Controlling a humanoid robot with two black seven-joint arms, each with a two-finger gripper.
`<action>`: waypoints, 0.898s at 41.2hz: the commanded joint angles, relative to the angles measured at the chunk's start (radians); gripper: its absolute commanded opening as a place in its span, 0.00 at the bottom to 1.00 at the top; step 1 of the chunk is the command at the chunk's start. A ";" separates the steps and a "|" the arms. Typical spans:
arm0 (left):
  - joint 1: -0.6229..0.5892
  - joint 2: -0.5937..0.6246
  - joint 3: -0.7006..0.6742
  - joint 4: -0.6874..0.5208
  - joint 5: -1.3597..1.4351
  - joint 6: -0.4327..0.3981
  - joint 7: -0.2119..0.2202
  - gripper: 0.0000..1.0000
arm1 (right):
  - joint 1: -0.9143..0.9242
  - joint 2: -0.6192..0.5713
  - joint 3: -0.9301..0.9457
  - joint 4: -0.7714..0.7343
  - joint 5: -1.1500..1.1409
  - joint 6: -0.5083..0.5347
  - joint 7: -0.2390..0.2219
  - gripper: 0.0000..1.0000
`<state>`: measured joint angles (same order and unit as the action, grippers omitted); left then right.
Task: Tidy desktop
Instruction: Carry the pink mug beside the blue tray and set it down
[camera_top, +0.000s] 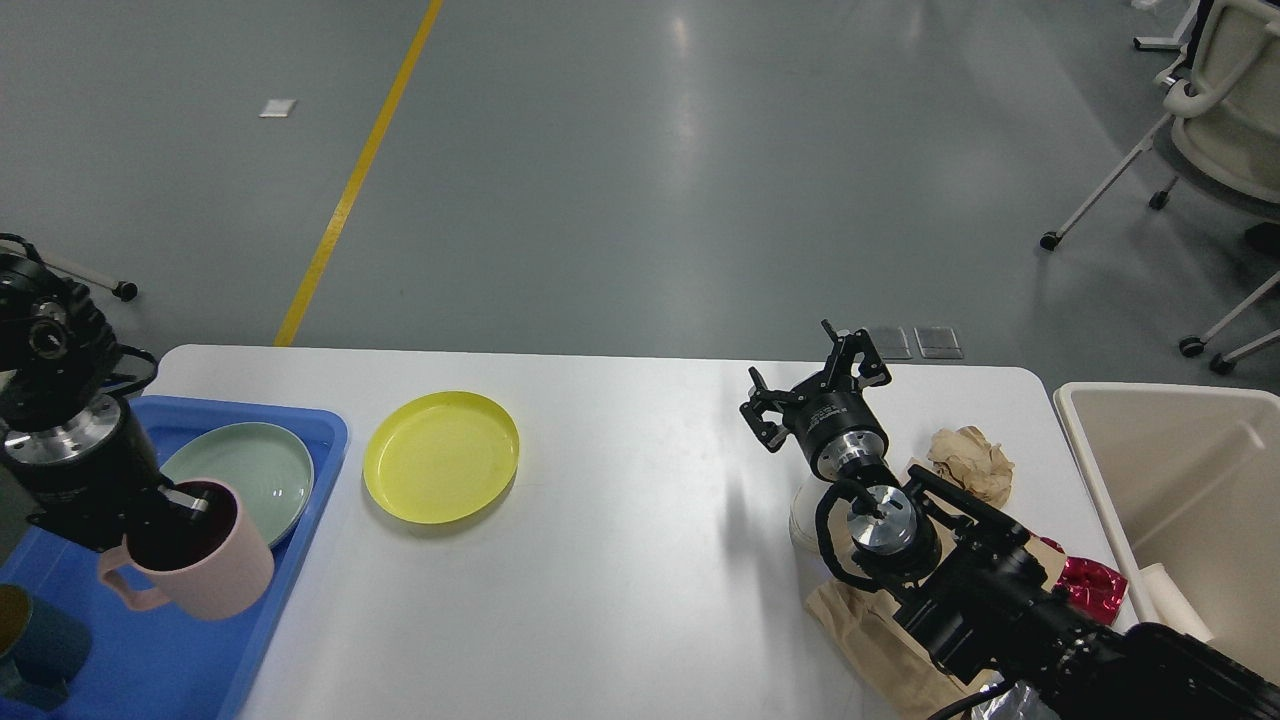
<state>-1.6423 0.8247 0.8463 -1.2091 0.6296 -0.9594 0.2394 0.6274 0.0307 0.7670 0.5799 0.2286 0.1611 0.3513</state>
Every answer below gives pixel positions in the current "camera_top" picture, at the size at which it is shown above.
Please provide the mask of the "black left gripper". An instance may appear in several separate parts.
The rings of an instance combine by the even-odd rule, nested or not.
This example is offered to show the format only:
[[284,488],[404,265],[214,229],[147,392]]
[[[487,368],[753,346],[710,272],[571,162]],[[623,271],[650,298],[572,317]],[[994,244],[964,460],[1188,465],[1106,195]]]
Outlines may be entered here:
[[106,395],[64,425],[6,430],[3,466],[37,503],[35,527],[93,552],[159,512],[166,525],[198,525],[212,511],[210,489],[166,487],[134,411]]

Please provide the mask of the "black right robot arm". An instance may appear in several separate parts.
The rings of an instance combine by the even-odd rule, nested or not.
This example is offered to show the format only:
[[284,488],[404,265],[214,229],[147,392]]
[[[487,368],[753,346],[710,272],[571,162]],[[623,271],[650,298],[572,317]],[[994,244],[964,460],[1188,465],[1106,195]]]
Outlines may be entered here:
[[886,592],[892,624],[942,673],[1000,682],[937,719],[1030,687],[1061,719],[1275,719],[1277,688],[1187,633],[1139,623],[1117,633],[1074,609],[1028,550],[1030,532],[914,464],[901,482],[890,438],[864,391],[892,377],[869,332],[824,324],[820,370],[790,389],[751,369],[740,413],[771,452],[795,438],[824,486],[813,511],[817,552],[856,591]]

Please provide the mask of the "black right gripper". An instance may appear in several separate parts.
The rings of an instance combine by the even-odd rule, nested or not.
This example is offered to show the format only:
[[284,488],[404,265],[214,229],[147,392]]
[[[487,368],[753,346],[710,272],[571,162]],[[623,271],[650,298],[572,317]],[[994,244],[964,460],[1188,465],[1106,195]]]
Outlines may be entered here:
[[[808,395],[801,402],[795,391],[772,389],[758,369],[749,368],[751,387],[741,416],[771,454],[794,436],[813,475],[835,483],[884,465],[890,438],[861,396],[893,378],[868,329],[836,331],[831,322],[820,327],[832,343],[820,370],[823,395]],[[783,423],[767,420],[769,413],[783,416]]]

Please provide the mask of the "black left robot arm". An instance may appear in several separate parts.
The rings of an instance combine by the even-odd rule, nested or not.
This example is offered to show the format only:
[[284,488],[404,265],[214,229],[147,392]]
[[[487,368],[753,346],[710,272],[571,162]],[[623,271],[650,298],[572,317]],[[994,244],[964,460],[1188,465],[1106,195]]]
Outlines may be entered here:
[[163,474],[131,407],[154,374],[118,370],[156,357],[120,343],[90,288],[18,234],[3,236],[1,282],[3,473],[32,503],[27,523],[104,552],[209,519],[211,495]]

